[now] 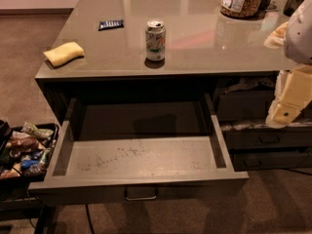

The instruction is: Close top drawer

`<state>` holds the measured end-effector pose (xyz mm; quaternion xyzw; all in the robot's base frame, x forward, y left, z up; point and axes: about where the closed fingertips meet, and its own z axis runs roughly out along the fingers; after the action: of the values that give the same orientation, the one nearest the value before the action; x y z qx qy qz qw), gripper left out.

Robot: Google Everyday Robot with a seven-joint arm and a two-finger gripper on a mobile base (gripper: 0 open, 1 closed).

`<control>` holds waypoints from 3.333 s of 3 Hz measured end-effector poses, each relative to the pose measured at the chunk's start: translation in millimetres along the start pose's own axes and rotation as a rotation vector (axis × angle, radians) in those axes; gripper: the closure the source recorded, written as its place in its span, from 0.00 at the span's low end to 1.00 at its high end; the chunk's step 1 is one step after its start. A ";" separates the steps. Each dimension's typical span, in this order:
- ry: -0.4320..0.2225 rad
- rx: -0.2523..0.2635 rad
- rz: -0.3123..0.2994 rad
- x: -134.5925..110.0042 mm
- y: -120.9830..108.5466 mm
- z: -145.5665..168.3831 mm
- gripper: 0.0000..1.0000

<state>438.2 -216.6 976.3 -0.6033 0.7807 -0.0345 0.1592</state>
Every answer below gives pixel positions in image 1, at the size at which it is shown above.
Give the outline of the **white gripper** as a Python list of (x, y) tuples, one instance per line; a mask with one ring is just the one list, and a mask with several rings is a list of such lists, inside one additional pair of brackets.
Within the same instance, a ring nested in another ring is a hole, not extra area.
[[(263, 45), (271, 49), (284, 46), (288, 59), (312, 64), (312, 0), (304, 0), (289, 22), (278, 26)], [(265, 123), (289, 125), (312, 100), (312, 66), (298, 65), (291, 71), (281, 70), (274, 95)]]

